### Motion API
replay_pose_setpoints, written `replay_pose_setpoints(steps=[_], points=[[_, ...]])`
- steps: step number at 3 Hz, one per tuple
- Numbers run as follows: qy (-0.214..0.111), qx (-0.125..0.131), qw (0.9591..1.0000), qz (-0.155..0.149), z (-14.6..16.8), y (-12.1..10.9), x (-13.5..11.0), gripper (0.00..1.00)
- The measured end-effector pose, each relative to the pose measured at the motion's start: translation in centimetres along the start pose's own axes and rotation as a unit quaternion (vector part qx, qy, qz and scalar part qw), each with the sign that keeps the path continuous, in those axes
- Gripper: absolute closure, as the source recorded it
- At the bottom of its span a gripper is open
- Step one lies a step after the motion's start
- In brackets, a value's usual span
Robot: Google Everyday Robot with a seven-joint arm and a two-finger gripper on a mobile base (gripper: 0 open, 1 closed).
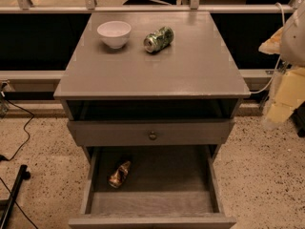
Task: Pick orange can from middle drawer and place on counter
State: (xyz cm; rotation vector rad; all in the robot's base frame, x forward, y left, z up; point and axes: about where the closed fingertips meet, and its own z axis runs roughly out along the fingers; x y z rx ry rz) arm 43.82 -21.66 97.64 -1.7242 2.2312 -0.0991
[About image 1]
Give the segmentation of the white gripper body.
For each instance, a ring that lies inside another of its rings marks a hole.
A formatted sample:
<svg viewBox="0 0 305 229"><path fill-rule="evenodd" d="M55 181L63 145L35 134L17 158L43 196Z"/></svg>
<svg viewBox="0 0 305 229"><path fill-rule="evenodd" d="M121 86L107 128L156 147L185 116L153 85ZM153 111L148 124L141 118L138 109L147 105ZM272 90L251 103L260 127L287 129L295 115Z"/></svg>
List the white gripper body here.
<svg viewBox="0 0 305 229"><path fill-rule="evenodd" d="M292 65L285 73L275 72L269 91L269 100L263 110L262 124L272 130L282 125L305 101L305 47L298 32L277 30L258 50L266 54L278 54Z"/></svg>

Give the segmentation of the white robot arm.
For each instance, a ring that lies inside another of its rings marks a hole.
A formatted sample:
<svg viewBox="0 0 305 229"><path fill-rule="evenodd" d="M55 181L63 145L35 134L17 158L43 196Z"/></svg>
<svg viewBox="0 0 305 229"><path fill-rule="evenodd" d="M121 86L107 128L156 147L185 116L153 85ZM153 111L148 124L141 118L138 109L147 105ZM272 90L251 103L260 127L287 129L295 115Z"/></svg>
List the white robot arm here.
<svg viewBox="0 0 305 229"><path fill-rule="evenodd" d="M271 130L284 123L305 102L305 2L258 50L278 54L292 66L285 73L276 73L271 83L263 111L263 125Z"/></svg>

